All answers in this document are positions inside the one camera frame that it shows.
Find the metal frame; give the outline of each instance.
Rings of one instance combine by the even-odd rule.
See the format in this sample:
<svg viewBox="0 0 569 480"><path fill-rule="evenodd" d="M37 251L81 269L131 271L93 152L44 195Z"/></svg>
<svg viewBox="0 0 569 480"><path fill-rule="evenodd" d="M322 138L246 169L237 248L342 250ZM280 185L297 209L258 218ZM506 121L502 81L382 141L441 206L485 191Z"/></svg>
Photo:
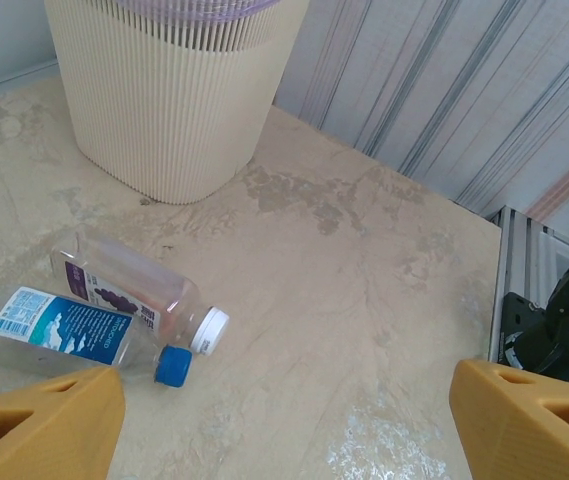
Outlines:
<svg viewBox="0 0 569 480"><path fill-rule="evenodd" d="M502 229L488 356L497 362L504 295L515 292L546 307L569 268L569 239L510 207L491 221Z"/></svg>

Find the bottle label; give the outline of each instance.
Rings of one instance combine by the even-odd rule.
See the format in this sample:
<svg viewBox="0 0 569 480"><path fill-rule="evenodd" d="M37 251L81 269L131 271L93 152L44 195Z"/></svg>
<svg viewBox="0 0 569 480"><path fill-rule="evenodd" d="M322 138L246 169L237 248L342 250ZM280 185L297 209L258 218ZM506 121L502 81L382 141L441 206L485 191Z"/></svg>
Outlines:
<svg viewBox="0 0 569 480"><path fill-rule="evenodd" d="M68 286L75 295L100 307L139 316L155 335L159 334L160 313L121 288L66 262Z"/></svg>
<svg viewBox="0 0 569 480"><path fill-rule="evenodd" d="M112 365L131 319L20 287L0 311L0 337Z"/></svg>

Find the white wall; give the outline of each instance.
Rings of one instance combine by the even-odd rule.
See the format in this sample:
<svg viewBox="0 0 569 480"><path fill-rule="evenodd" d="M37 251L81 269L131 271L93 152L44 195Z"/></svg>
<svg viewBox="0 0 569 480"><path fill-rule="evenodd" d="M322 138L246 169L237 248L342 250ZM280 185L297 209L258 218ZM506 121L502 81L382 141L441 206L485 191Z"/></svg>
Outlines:
<svg viewBox="0 0 569 480"><path fill-rule="evenodd" d="M0 82L55 59L43 0L0 0Z"/></svg>

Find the ribbed plastic basket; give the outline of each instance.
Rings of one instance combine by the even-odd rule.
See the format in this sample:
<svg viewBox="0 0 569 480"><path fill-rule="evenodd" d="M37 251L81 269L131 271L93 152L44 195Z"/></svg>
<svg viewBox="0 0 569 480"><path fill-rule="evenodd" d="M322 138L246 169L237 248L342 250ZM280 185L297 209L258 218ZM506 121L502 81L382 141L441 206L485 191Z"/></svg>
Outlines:
<svg viewBox="0 0 569 480"><path fill-rule="evenodd" d="M253 156L308 0L45 0L79 148L161 202Z"/></svg>
<svg viewBox="0 0 569 480"><path fill-rule="evenodd" d="M280 0L116 0L123 7L158 22L225 23L255 15Z"/></svg>

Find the grape image on label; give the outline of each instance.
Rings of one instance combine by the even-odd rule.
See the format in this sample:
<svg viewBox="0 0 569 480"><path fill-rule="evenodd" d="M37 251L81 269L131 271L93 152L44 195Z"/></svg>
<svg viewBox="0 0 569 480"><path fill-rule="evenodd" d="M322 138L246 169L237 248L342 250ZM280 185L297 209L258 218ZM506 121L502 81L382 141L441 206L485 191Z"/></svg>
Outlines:
<svg viewBox="0 0 569 480"><path fill-rule="evenodd" d="M114 308L120 312L135 314L137 313L137 305L131 303L128 298L117 295L109 290L96 288L95 293L104 299L105 302L110 303Z"/></svg>

